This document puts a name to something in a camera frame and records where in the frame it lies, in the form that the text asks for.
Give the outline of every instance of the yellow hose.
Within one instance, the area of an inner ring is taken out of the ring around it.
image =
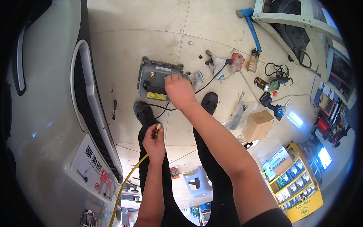
[[[117,199],[116,199],[116,204],[115,204],[115,208],[114,208],[114,212],[112,213],[112,217],[111,217],[111,221],[109,224],[109,227],[112,227],[113,224],[113,220],[115,219],[115,215],[116,215],[116,210],[117,210],[117,205],[118,205],[118,201],[120,200],[121,194],[122,194],[122,189],[125,186],[127,180],[130,178],[131,174],[134,172],[134,170],[140,165],[140,163],[142,163],[142,161],[145,160],[145,158],[147,158],[148,155],[146,154],[135,166],[134,168],[131,170],[131,172],[127,175],[127,177],[125,178],[124,182],[122,183],[120,192],[118,193]]]

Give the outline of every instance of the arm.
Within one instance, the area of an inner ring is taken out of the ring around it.
[[[278,208],[254,159],[243,145],[197,102],[190,83],[175,74],[166,78],[165,90],[173,105],[192,123],[213,157],[230,177],[240,224],[267,210]]]
[[[156,125],[154,124],[147,129],[142,142],[149,155],[150,162],[135,227],[160,226],[164,216],[162,165],[166,150],[163,127],[158,132],[158,140],[156,141],[152,138]]]

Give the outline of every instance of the blue-handled hammer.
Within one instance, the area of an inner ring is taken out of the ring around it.
[[[257,35],[256,35],[256,31],[254,30],[254,27],[252,25],[252,21],[251,21],[251,18],[250,18],[250,16],[253,14],[253,9],[252,8],[248,8],[248,9],[237,10],[236,11],[236,14],[237,14],[237,17],[240,17],[240,18],[245,17],[246,18],[247,23],[248,23],[248,26],[251,29],[251,32],[252,32],[254,41],[256,43],[257,50],[258,50],[259,53],[261,53],[262,50],[261,50],[260,42],[258,41],[258,38],[257,38]]]

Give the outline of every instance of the car grille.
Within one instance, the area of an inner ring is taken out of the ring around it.
[[[106,145],[101,137],[96,121],[93,117],[91,107],[88,103],[86,83],[83,75],[82,61],[79,51],[77,53],[76,62],[74,66],[74,93],[76,96],[78,110],[83,116],[86,125],[91,133],[91,136],[96,143],[96,146],[98,147],[106,163],[108,164],[111,171],[118,180],[119,179],[118,171],[115,165],[113,164],[113,161],[107,151]]]

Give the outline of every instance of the white plastic stool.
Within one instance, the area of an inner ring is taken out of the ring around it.
[[[205,172],[203,166],[198,166],[198,172],[190,177],[186,177],[183,174],[185,183],[192,197],[198,198],[207,196],[213,193],[213,188],[208,184],[209,179],[207,178],[207,173]],[[197,190],[192,190],[190,185],[195,185]]]

